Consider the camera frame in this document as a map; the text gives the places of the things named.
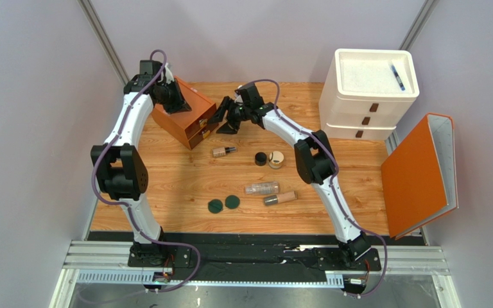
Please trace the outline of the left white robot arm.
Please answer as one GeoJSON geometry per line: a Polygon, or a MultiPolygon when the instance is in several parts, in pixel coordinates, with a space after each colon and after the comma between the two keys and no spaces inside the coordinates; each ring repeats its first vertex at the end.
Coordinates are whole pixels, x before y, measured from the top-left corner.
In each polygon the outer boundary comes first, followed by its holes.
{"type": "Polygon", "coordinates": [[[91,185],[100,202],[121,207],[126,214],[134,231],[134,257],[160,263],[168,258],[169,244],[145,195],[148,172],[137,145],[156,105],[168,115],[189,112],[191,107],[166,62],[142,60],[139,74],[123,92],[123,107],[110,135],[91,149],[91,185]]]}

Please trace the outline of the orange drawer box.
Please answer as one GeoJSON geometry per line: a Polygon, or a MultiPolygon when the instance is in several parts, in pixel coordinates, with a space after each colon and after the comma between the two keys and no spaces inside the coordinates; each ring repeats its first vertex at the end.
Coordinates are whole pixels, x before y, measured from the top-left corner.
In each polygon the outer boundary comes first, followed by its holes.
{"type": "Polygon", "coordinates": [[[217,127],[217,124],[208,123],[217,107],[212,99],[196,90],[191,84],[178,77],[175,77],[175,80],[191,111],[167,114],[164,107],[157,104],[151,116],[163,130],[187,149],[192,150],[208,138],[217,127]]]}

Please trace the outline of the clear glitter bottle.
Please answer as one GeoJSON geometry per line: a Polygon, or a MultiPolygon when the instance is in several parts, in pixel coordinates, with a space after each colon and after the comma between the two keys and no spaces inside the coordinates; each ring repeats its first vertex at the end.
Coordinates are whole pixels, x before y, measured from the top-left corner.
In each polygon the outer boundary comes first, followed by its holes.
{"type": "Polygon", "coordinates": [[[245,187],[246,194],[269,195],[280,193],[280,185],[278,182],[263,182],[251,184],[245,187]]]}

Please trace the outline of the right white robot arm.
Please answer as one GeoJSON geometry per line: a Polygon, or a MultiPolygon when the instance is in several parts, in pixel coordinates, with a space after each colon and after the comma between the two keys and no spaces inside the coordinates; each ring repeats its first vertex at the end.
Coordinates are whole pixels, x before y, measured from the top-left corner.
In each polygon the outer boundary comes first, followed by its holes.
{"type": "Polygon", "coordinates": [[[233,135],[238,133],[241,123],[251,122],[289,144],[294,150],[299,177],[316,191],[331,219],[339,258],[347,263],[359,262],[371,245],[341,192],[339,167],[325,132],[299,125],[276,101],[266,102],[255,82],[240,86],[235,94],[235,98],[223,98],[208,123],[219,123],[218,133],[233,135]]]}

